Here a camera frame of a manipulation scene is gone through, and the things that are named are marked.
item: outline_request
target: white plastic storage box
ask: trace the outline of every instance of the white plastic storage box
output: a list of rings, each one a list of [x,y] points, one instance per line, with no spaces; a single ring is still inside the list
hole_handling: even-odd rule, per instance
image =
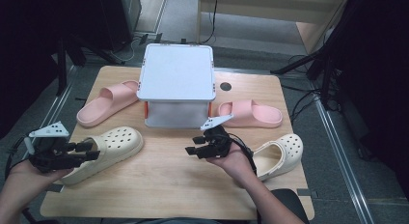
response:
[[[204,45],[148,44],[137,97],[149,127],[200,128],[216,98],[213,51]]]

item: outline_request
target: gray carpet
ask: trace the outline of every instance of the gray carpet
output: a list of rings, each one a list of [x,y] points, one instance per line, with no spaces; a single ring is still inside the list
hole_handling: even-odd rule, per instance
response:
[[[140,66],[146,44],[133,44],[135,57],[127,61],[125,66]],[[235,71],[268,74],[268,70],[277,70],[288,64],[291,56],[256,51],[246,51],[214,47],[214,62],[216,68],[228,68]],[[132,55],[131,48],[126,48],[117,53],[121,58],[129,58]],[[107,65],[94,54],[87,52],[88,62],[84,68],[72,70],[72,89],[55,121],[62,121],[69,132],[75,126],[75,115],[84,101],[78,98],[86,98],[90,92],[99,69]],[[281,76],[282,85],[310,90],[310,81],[302,72],[304,68],[292,71],[288,75]],[[55,101],[58,82],[54,81],[38,100],[15,124],[10,133],[0,141],[0,177],[3,178],[4,165],[7,155],[6,149],[22,134],[37,128],[47,116],[49,108]],[[304,92],[283,88],[288,112],[297,101],[305,95]],[[308,104],[313,97],[307,97],[298,108]],[[367,162],[359,158],[356,151],[356,141],[351,136],[344,119],[339,112],[330,112],[330,116],[342,141],[343,149],[355,172],[358,182],[366,195],[369,209],[375,223],[409,223],[409,205],[395,180],[394,172],[389,170],[381,162]],[[314,194],[313,203],[315,218],[312,223],[360,223],[355,206],[352,202],[348,187],[341,173],[340,166],[335,157],[334,150],[319,117],[314,103],[307,106],[293,123],[294,132],[303,139],[305,151],[302,159],[309,189]],[[20,147],[18,157],[22,157],[24,150]],[[43,199],[41,195],[34,201],[30,208],[32,214],[38,219],[40,205]],[[99,223],[99,218],[58,218],[64,223]]]

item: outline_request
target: pink slide sandal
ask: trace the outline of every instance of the pink slide sandal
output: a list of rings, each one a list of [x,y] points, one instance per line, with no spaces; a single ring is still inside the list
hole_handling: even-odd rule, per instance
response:
[[[102,88],[99,96],[77,113],[77,122],[82,126],[96,126],[113,114],[137,101],[138,82],[129,80]]]
[[[281,111],[275,107],[257,104],[251,99],[237,100],[220,104],[219,116],[233,114],[224,122],[225,126],[277,127],[283,122]]]

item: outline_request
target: person's arm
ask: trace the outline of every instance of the person's arm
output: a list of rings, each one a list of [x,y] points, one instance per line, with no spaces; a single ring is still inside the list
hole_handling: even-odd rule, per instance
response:
[[[72,169],[43,174],[30,161],[15,165],[0,193],[2,223],[20,223],[20,214],[41,192]]]
[[[293,212],[283,205],[259,180],[250,166],[249,160],[240,147],[232,143],[226,157],[208,158],[235,179],[249,193],[265,223],[303,223]]]

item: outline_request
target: cream clog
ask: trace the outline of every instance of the cream clog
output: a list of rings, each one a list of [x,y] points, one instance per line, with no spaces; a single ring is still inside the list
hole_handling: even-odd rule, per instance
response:
[[[93,142],[92,151],[100,151],[99,157],[86,161],[79,168],[61,178],[63,184],[70,185],[84,181],[90,176],[136,155],[144,145],[139,131],[129,126],[109,130],[100,136],[90,136],[84,142]]]
[[[301,161],[303,142],[296,134],[269,141],[255,150],[253,160],[261,181],[293,170]]]

